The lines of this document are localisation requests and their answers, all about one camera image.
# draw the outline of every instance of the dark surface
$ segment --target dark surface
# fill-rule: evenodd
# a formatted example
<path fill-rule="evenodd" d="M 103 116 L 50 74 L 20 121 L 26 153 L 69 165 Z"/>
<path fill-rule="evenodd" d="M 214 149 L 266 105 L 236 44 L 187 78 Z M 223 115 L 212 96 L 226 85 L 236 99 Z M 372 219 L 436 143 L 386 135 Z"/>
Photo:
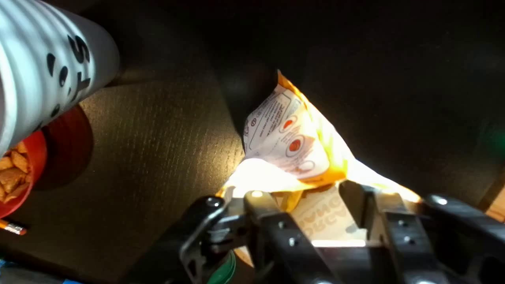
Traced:
<path fill-rule="evenodd" d="M 53 1 L 103 23 L 125 69 L 83 102 L 95 138 L 87 168 L 12 217 L 31 225 L 0 241 L 18 258 L 117 282 L 233 173 L 244 118 L 275 67 L 362 160 L 420 192 L 476 205 L 501 175 L 501 1 Z"/>

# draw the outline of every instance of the cylindrical object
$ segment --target cylindrical object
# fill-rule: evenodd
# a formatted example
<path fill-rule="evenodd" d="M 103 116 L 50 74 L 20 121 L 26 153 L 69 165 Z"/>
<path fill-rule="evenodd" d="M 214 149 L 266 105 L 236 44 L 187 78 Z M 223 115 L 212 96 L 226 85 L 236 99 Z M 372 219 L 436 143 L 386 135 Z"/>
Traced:
<path fill-rule="evenodd" d="M 119 72 L 105 28 L 40 0 L 2 0 L 0 34 L 0 153 Z"/>

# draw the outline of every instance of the paper wrapper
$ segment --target paper wrapper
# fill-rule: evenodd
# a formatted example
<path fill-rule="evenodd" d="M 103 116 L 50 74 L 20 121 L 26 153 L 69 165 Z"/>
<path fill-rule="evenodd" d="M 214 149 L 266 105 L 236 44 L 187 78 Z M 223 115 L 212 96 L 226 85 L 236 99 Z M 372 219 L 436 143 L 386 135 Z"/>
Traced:
<path fill-rule="evenodd" d="M 282 72 L 274 93 L 248 116 L 245 159 L 218 195 L 274 192 L 315 246 L 365 244 L 338 184 L 345 179 L 419 202 L 411 189 L 379 175 L 354 157 L 334 124 Z"/>

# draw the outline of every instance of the red bowl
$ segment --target red bowl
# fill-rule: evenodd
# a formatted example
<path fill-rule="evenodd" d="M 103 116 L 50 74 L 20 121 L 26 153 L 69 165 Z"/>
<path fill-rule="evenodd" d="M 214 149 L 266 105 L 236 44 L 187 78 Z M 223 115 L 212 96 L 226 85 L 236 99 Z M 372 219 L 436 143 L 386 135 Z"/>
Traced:
<path fill-rule="evenodd" d="M 31 167 L 31 186 L 23 194 L 20 194 L 16 198 L 0 203 L 0 217 L 5 217 L 12 213 L 15 213 L 31 195 L 34 184 L 39 181 L 39 178 L 43 175 L 46 159 L 48 159 L 48 146 L 43 131 L 37 131 L 27 138 L 23 140 L 27 146 L 27 159 Z"/>

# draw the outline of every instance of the black table surface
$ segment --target black table surface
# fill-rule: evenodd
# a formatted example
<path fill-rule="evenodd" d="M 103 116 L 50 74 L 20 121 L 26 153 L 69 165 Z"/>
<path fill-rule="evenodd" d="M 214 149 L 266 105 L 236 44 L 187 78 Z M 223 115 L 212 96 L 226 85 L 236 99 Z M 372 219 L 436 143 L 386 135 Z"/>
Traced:
<path fill-rule="evenodd" d="M 35 189 L 12 216 L 31 228 L 0 239 L 15 258 L 117 282 L 233 173 L 242 123 L 274 88 L 277 67 L 381 173 L 474 205 L 501 183 L 501 1 L 51 3 L 106 26 L 124 71 L 81 102 L 94 131 L 86 170 Z"/>

